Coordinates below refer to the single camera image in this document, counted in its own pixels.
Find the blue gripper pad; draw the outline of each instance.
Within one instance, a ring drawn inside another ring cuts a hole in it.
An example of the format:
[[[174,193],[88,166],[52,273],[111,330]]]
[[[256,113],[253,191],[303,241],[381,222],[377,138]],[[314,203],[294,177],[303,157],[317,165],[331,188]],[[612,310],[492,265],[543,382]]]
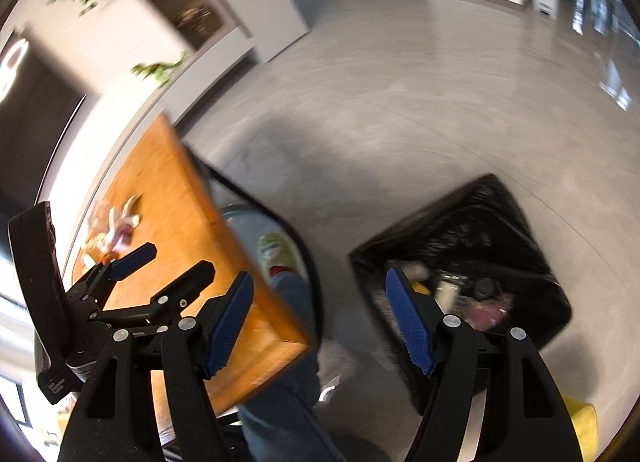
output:
[[[156,254],[158,254],[158,250],[156,249],[156,246],[150,242],[139,246],[126,256],[111,262],[109,278],[114,282],[121,282],[131,276],[139,268],[144,267],[146,264],[153,261],[156,258]]]
[[[209,336],[209,352],[204,366],[209,377],[226,366],[254,301],[254,280],[251,275],[247,272],[238,274],[229,292],[231,294],[226,307]]]
[[[431,355],[429,331],[411,299],[410,290],[412,288],[404,276],[401,277],[395,269],[387,272],[386,297],[398,321],[404,344],[414,365],[428,376],[435,367]]]

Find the yellow object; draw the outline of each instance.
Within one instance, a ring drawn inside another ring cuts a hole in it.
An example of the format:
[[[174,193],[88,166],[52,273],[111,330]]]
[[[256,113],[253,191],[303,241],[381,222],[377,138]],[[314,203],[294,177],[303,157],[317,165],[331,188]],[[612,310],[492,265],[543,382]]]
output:
[[[58,422],[58,427],[60,428],[60,433],[62,435],[65,434],[66,425],[69,423],[69,417],[71,416],[70,412],[59,413],[56,417]]]
[[[431,295],[431,291],[420,282],[411,282],[411,288],[420,294],[426,294],[427,296]]]
[[[600,441],[596,409],[588,402],[582,402],[562,393],[560,395],[569,415],[571,415],[571,422],[574,424],[575,434],[578,437],[578,444],[580,444],[582,460],[593,462],[598,453],[598,442]]]

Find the blue jeans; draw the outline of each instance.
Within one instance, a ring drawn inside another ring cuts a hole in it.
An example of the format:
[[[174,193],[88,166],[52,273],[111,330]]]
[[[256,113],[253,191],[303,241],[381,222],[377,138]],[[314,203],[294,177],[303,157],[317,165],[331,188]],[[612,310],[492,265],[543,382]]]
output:
[[[312,332],[314,308],[308,283],[295,272],[281,272],[270,283]],[[318,357],[310,352],[238,406],[242,433],[255,462],[346,462],[312,409],[319,395]]]

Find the black trash bag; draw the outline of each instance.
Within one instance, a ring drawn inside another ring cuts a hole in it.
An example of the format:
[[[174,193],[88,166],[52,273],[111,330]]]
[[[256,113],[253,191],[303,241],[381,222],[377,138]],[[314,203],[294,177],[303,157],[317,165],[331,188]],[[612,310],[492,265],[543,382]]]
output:
[[[517,326],[538,349],[571,319],[571,306],[529,225],[507,188],[493,174],[478,178],[380,233],[350,253],[358,286],[388,352],[400,368],[420,414],[433,381],[409,357],[385,291],[389,260],[420,260],[469,280],[490,278],[513,306],[491,332]]]

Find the metal screw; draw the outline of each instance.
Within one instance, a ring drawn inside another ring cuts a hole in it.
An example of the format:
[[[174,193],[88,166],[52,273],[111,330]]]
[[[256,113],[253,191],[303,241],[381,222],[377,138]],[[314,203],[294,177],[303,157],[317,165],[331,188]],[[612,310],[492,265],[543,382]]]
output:
[[[509,333],[511,334],[512,337],[520,340],[527,337],[527,333],[520,327],[512,328],[511,330],[509,330]]]
[[[450,328],[456,328],[460,326],[460,318],[453,314],[447,314],[442,320],[444,324]]]
[[[124,328],[121,328],[120,330],[116,330],[113,333],[114,341],[124,341],[128,337],[129,337],[129,331]]]
[[[180,327],[181,330],[189,330],[195,326],[196,326],[196,320],[194,320],[194,318],[192,317],[183,317],[178,322],[178,327]]]

